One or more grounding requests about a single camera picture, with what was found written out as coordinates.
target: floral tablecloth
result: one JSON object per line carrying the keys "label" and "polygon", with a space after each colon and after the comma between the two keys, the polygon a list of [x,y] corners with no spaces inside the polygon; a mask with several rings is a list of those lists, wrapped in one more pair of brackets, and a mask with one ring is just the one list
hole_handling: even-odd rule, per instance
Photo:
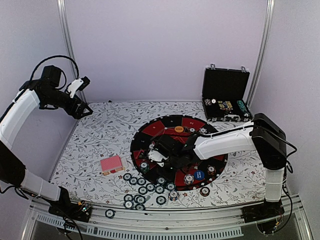
{"label": "floral tablecloth", "polygon": [[[201,102],[108,102],[91,103],[93,114],[81,119],[54,171],[51,182],[70,192],[75,200],[123,205],[126,194],[137,195],[139,185],[123,179],[125,173],[139,177],[133,166],[130,144],[134,134],[145,123],[173,114],[206,120]],[[218,130],[242,123],[214,122]],[[124,171],[102,175],[100,160],[119,155],[127,162]],[[207,185],[210,195],[200,195],[200,189],[180,191],[177,201],[156,203],[159,194],[145,195],[146,208],[199,208],[230,206],[264,199],[265,170],[256,151],[233,152],[228,156],[222,174]]]}

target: white wall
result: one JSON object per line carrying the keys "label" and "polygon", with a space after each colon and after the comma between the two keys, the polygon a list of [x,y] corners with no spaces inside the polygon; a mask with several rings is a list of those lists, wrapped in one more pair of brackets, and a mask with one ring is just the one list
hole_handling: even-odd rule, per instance
{"label": "white wall", "polygon": [[[30,78],[34,67],[44,58],[66,54],[56,0],[0,1],[0,115]],[[65,70],[72,79],[66,60],[48,62]],[[39,77],[42,67],[36,73]],[[57,156],[74,120],[63,110],[35,110],[14,142],[12,151],[33,173],[49,179]],[[0,182],[4,189],[7,185]],[[19,239],[29,201],[12,189],[0,194],[0,239]]]}
{"label": "white wall", "polygon": [[320,1],[276,0],[251,110],[267,114],[298,147],[289,158],[314,239],[320,239]]}
{"label": "white wall", "polygon": [[88,101],[199,101],[210,63],[245,66],[251,81],[266,8],[266,0],[66,1],[75,58],[92,80]]}

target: open case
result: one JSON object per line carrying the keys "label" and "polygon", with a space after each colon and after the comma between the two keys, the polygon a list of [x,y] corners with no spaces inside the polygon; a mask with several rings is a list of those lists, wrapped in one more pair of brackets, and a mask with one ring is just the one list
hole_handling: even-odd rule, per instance
{"label": "open case", "polygon": [[202,105],[208,121],[247,122],[252,115],[243,101],[250,73],[241,70],[216,68],[205,69]]}

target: blue disc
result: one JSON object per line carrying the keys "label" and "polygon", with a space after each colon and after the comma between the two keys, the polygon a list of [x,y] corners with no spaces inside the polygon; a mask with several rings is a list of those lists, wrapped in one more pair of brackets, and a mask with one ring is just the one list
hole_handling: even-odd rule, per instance
{"label": "blue disc", "polygon": [[197,180],[202,180],[205,178],[205,173],[201,170],[198,170],[194,173],[194,178]]}

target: red and black mat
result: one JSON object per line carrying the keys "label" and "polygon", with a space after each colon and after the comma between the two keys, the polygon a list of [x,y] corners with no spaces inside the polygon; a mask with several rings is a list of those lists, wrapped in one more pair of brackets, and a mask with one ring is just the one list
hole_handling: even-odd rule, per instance
{"label": "red and black mat", "polygon": [[[188,137],[193,132],[205,131],[206,133],[216,133],[217,130],[207,124],[205,121],[191,116],[170,115],[156,118],[143,125],[134,135],[131,142],[131,158],[135,168],[143,175],[143,177],[153,184],[157,184],[157,178],[160,176],[158,168],[161,168],[156,162],[148,159],[149,146],[155,144],[161,135],[169,135],[171,138],[186,143]],[[227,164],[228,155],[220,155],[211,157],[206,160],[199,160],[196,163],[188,165],[182,169],[174,171],[172,179],[178,191],[187,191],[194,188],[201,188],[217,178],[217,174],[221,174]],[[140,164],[147,162],[149,170],[143,173],[140,170]],[[215,173],[210,175],[208,167],[215,168]],[[185,184],[185,175],[194,175],[196,171],[204,172],[202,180],[194,179],[190,185]]]}

